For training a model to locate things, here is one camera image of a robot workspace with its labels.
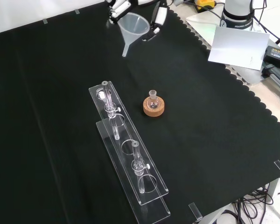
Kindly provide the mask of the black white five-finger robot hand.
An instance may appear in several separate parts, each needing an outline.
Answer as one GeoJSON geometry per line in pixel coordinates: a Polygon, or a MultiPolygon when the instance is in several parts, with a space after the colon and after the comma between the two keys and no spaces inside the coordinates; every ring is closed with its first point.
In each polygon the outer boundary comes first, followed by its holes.
{"type": "Polygon", "coordinates": [[[161,31],[168,13],[166,0],[106,0],[108,4],[108,16],[111,24],[118,21],[135,7],[146,7],[156,3],[150,30],[142,37],[142,41],[147,42],[153,39],[161,31]]]}

